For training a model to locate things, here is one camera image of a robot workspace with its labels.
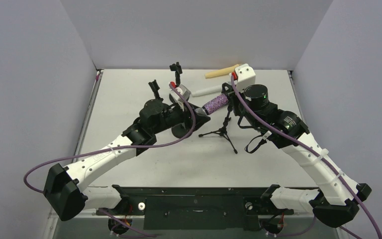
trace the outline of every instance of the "tripod leg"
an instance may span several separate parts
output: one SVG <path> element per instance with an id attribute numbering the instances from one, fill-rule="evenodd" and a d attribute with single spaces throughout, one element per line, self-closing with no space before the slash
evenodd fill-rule
<path id="1" fill-rule="evenodd" d="M 235 149 L 235 147 L 233 146 L 233 143 L 232 143 L 232 141 L 230 140 L 228 134 L 224 134 L 223 137 L 224 137 L 227 141 L 229 141 L 229 143 L 231 144 L 231 146 L 232 146 L 232 148 L 233 148 L 233 151 L 237 154 L 238 151 L 237 151 L 237 150 Z"/>
<path id="2" fill-rule="evenodd" d="M 212 131 L 212 132 L 208 132 L 208 133 L 202 133 L 202 134 L 199 134 L 198 136 L 199 136 L 199 137 L 203 137 L 203 136 L 205 136 L 205 135 L 212 134 L 212 133 L 214 133 L 214 134 L 219 134 L 218 132 L 219 132 L 219 131 L 216 130 L 216 131 Z"/>

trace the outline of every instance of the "small black tripod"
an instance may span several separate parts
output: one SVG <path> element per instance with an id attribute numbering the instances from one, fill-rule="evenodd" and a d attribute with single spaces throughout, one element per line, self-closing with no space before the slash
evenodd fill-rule
<path id="1" fill-rule="evenodd" d="M 223 127 L 222 127 L 222 128 L 220 128 L 220 129 L 218 129 L 218 130 L 216 130 L 216 131 L 212 131 L 212 132 L 208 132 L 208 133 L 199 134 L 198 136 L 199 136 L 199 137 L 203 137 L 203 136 L 205 136 L 205 135 L 212 134 L 212 133 L 217 134 L 217 135 L 219 135 L 219 136 L 225 138 L 225 139 L 231 144 L 231 146 L 232 146 L 232 148 L 233 148 L 233 151 L 234 151 L 235 153 L 238 153 L 238 151 L 235 149 L 235 147 L 234 147 L 233 144 L 232 144 L 232 141 L 230 140 L 230 138 L 229 138 L 229 136 L 228 136 L 228 131 L 226 130 L 226 127 L 228 126 L 228 123 L 229 123 L 229 121 L 231 120 L 231 117 L 229 117 L 229 116 L 230 116 L 230 113 L 232 112 L 232 110 L 233 110 L 233 105 L 232 105 L 232 104 L 229 104 L 229 105 L 228 105 L 228 114 L 226 115 L 225 120 L 223 121 Z"/>

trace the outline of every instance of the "red component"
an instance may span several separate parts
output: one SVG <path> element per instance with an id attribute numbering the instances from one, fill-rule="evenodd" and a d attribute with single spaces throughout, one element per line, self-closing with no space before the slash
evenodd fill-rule
<path id="1" fill-rule="evenodd" d="M 235 72 L 232 72 L 233 80 L 238 80 L 238 76 L 236 76 Z"/>

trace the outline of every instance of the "screw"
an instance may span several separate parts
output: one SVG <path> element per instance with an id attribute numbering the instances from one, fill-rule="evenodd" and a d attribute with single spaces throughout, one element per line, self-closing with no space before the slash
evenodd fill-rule
<path id="1" fill-rule="evenodd" d="M 142 211 L 146 208 L 146 205 L 144 203 L 139 203 L 138 204 L 138 210 Z"/>
<path id="2" fill-rule="evenodd" d="M 251 210 L 253 208 L 253 204 L 248 202 L 245 204 L 245 208 L 248 209 L 248 210 Z"/>

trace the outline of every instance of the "white enclosure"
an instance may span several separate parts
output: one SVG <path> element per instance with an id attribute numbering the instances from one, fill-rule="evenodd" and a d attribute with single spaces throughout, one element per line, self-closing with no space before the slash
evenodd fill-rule
<path id="1" fill-rule="evenodd" d="M 371 185 L 382 229 L 382 1 L 0 0 L 0 238 L 43 235 L 50 206 L 22 177 L 74 153 L 96 68 L 176 61 L 293 71 L 308 126 Z M 348 227 L 376 236 L 362 211 Z"/>

